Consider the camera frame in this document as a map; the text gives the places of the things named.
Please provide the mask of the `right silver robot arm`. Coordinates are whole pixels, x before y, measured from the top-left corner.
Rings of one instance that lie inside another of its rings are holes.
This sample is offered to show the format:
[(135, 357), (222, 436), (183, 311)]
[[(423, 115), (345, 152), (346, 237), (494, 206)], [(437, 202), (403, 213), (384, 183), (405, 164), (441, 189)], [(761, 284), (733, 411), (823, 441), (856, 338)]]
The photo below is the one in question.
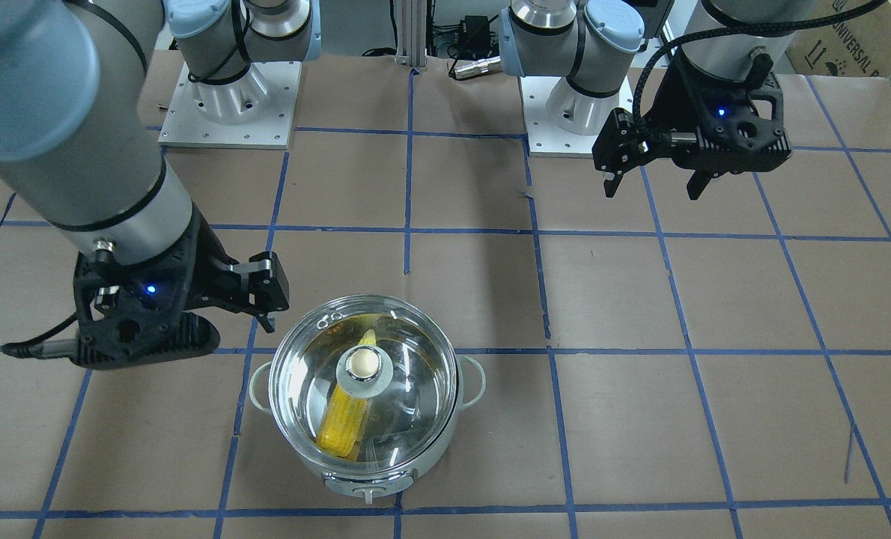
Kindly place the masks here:
[(168, 26), (217, 125), (269, 116), (258, 65), (321, 54), (316, 1), (0, 1), (0, 178), (76, 248), (75, 311), (1, 351), (112, 371), (208, 355), (197, 309), (287, 311), (271, 250), (227, 255), (136, 106)]

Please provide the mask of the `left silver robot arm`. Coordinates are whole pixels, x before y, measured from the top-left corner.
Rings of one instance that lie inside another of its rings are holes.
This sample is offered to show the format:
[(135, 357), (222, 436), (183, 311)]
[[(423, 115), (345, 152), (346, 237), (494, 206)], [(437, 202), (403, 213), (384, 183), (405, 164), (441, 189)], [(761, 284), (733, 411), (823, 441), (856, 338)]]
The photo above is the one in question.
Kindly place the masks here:
[[(670, 1), (513, 1), (498, 14), (499, 54), (510, 76), (556, 76), (572, 97), (616, 96), (634, 55), (655, 36)], [(612, 198), (624, 174), (658, 158), (692, 171), (689, 198), (723, 174), (767, 173), (791, 157), (783, 92), (772, 72), (794, 32), (739, 33), (754, 24), (805, 20), (814, 1), (699, 1), (687, 33), (730, 35), (675, 45), (640, 119), (613, 106), (593, 120), (594, 167)]]

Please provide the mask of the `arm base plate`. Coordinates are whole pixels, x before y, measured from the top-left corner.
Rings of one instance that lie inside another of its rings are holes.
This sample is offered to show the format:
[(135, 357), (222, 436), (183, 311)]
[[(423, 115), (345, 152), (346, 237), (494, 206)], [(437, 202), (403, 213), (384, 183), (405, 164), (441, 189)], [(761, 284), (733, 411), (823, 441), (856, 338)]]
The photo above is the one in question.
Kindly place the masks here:
[(609, 113), (633, 105), (627, 78), (606, 98), (576, 92), (563, 76), (524, 76), (520, 93), (531, 156), (589, 158)]
[(183, 66), (162, 121), (164, 147), (287, 150), (302, 64), (261, 62), (230, 85), (188, 79)]

